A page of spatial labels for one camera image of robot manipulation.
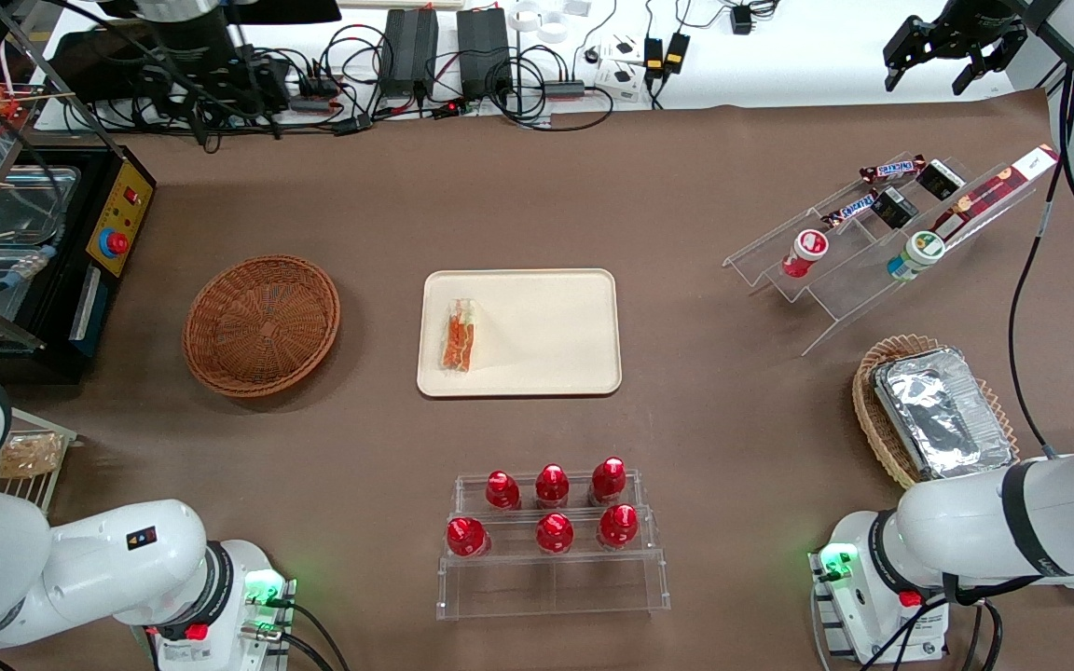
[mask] red bottle cap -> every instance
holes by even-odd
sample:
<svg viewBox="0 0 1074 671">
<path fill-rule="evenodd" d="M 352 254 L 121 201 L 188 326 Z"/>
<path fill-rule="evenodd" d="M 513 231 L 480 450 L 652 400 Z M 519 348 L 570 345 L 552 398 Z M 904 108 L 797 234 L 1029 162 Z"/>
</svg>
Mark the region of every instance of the red bottle cap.
<svg viewBox="0 0 1074 671">
<path fill-rule="evenodd" d="M 498 509 L 520 509 L 520 485 L 503 470 L 496 470 L 487 478 L 487 487 L 483 493 L 487 502 L 498 507 Z"/>
<path fill-rule="evenodd" d="M 447 524 L 447 545 L 459 556 L 473 556 L 490 546 L 489 536 L 480 521 L 455 517 Z"/>
<path fill-rule="evenodd" d="M 605 548 L 623 548 L 636 538 L 640 528 L 639 514 L 629 505 L 614 505 L 599 519 L 599 542 Z"/>
<path fill-rule="evenodd" d="M 923 606 L 923 595 L 917 594 L 913 589 L 906 589 L 904 592 L 899 592 L 898 600 L 902 603 L 902 608 L 914 608 L 916 606 Z"/>
<path fill-rule="evenodd" d="M 624 491 L 624 463 L 618 455 L 610 455 L 591 475 L 591 494 L 597 502 L 608 502 Z"/>
<path fill-rule="evenodd" d="M 570 494 L 570 480 L 562 466 L 551 463 L 537 475 L 537 502 L 541 505 L 562 505 Z"/>
<path fill-rule="evenodd" d="M 551 512 L 537 523 L 537 544 L 542 551 L 561 554 L 575 542 L 575 527 L 561 512 Z"/>
</svg>

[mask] clear acrylic stand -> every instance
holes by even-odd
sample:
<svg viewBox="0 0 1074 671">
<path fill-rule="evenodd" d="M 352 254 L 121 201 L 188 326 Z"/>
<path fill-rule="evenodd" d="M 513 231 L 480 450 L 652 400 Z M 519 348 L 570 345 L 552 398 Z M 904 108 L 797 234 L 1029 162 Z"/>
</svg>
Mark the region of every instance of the clear acrylic stand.
<svg viewBox="0 0 1074 671">
<path fill-rule="evenodd" d="M 534 505 L 536 475 L 516 477 L 523 493 L 523 509 L 518 511 L 487 505 L 487 476 L 455 480 L 451 517 L 483 523 L 491 552 L 463 557 L 444 548 L 438 560 L 438 619 L 668 611 L 665 553 L 639 471 L 629 471 L 622 497 L 638 510 L 639 538 L 619 551 L 600 548 L 596 541 L 605 508 L 587 505 L 591 472 L 567 476 L 572 507 L 557 510 Z M 549 555 L 537 548 L 537 522 L 551 512 L 567 515 L 575 526 L 575 542 L 567 553 Z"/>
<path fill-rule="evenodd" d="M 912 158 L 912 154 L 900 154 L 887 162 Z M 969 174 L 972 174 L 956 159 L 942 159 L 942 162 L 964 179 L 968 178 Z M 819 333 L 818 337 L 806 350 L 802 350 L 802 356 L 807 356 L 810 350 L 817 347 L 819 342 L 830 338 L 906 285 L 906 281 L 899 281 L 889 275 L 886 268 L 889 260 L 902 251 L 913 234 L 920 232 L 920 230 L 933 229 L 937 225 L 938 217 L 947 208 L 950 208 L 963 195 L 970 194 L 975 188 L 981 187 L 982 184 L 1007 166 L 1010 165 L 1001 164 L 995 166 L 993 170 L 982 173 L 942 202 L 937 202 L 934 195 L 912 179 L 903 184 L 890 184 L 920 209 L 920 214 L 909 221 L 906 225 L 899 230 L 890 230 L 876 216 L 876 213 L 866 209 L 866 211 L 841 223 L 838 229 L 830 230 L 830 227 L 819 220 L 819 216 L 841 208 L 856 201 L 860 195 L 868 194 L 869 187 L 865 183 L 852 183 L 830 199 L 807 209 L 800 216 L 792 218 L 792 220 L 771 230 L 770 233 L 763 235 L 752 245 L 729 256 L 724 261 L 724 266 L 740 273 L 740 277 L 753 286 L 754 290 L 768 283 L 775 286 L 785 301 L 793 303 L 807 294 L 823 307 L 823 310 L 831 318 L 831 324 L 823 333 Z M 1031 180 L 1021 184 L 1010 194 L 1001 196 L 984 213 L 973 217 L 962 230 L 947 242 L 947 250 L 944 256 L 950 254 L 956 248 L 971 242 L 985 225 L 1031 195 L 1033 183 Z M 781 259 L 788 253 L 795 236 L 806 229 L 823 230 L 830 247 L 823 259 L 810 267 L 810 272 L 806 276 L 795 279 L 795 277 L 785 275 L 781 269 Z"/>
</svg>

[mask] beige tray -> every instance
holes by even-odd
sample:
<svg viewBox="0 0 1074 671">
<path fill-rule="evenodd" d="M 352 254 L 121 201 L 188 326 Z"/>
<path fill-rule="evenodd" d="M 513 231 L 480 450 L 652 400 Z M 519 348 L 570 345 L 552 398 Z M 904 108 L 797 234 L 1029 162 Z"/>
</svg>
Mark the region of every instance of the beige tray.
<svg viewBox="0 0 1074 671">
<path fill-rule="evenodd" d="M 477 309 L 468 373 L 441 367 L 455 298 Z M 622 377 L 615 279 L 603 268 L 444 271 L 425 280 L 417 385 L 426 395 L 601 395 Z"/>
</svg>

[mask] white tape roll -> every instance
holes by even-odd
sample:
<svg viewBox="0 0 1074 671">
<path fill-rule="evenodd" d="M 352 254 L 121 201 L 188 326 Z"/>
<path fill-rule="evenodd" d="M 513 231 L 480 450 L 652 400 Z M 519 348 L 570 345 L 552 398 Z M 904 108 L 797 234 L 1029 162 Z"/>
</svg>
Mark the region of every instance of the white tape roll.
<svg viewBox="0 0 1074 671">
<path fill-rule="evenodd" d="M 508 11 L 508 27 L 520 32 L 540 29 L 540 5 L 533 0 L 521 0 Z"/>
<path fill-rule="evenodd" d="M 566 14 L 561 12 L 547 12 L 541 14 L 540 29 L 537 30 L 537 38 L 546 44 L 557 44 L 566 42 L 570 35 L 570 29 L 566 26 Z"/>
</svg>

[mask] round wicker basket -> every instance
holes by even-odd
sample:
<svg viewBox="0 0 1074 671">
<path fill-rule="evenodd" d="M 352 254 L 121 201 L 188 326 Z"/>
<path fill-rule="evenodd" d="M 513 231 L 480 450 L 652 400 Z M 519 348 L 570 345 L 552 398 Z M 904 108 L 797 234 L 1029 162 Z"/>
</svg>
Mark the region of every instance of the round wicker basket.
<svg viewBox="0 0 1074 671">
<path fill-rule="evenodd" d="M 234 398 L 256 398 L 301 381 L 337 336 L 337 289 L 304 259 L 247 259 L 197 294 L 182 332 L 193 378 Z"/>
<path fill-rule="evenodd" d="M 877 399 L 876 392 L 873 391 L 873 382 L 869 379 L 869 374 L 881 363 L 900 358 L 920 355 L 939 347 L 934 338 L 925 335 L 895 335 L 886 338 L 865 354 L 865 360 L 860 361 L 856 375 L 852 378 L 852 404 L 856 407 L 856 418 L 860 421 L 860 428 L 865 429 L 865 435 L 869 438 L 869 447 L 877 455 L 877 462 L 886 467 L 886 472 L 902 488 L 911 488 L 917 480 L 919 472 L 911 463 L 906 447 L 902 444 L 898 437 L 898 431 L 894 428 L 892 422 L 886 415 L 886 409 L 881 407 L 881 399 Z M 1005 437 L 1010 439 L 1010 448 L 1014 455 L 1018 455 L 1018 442 L 1014 440 L 1014 429 L 1010 426 L 1010 420 L 1002 411 L 1001 404 L 997 399 L 997 394 L 989 390 L 984 379 L 976 379 L 985 400 L 997 414 L 997 420 L 1001 423 L 1001 429 L 1005 431 Z"/>
</svg>

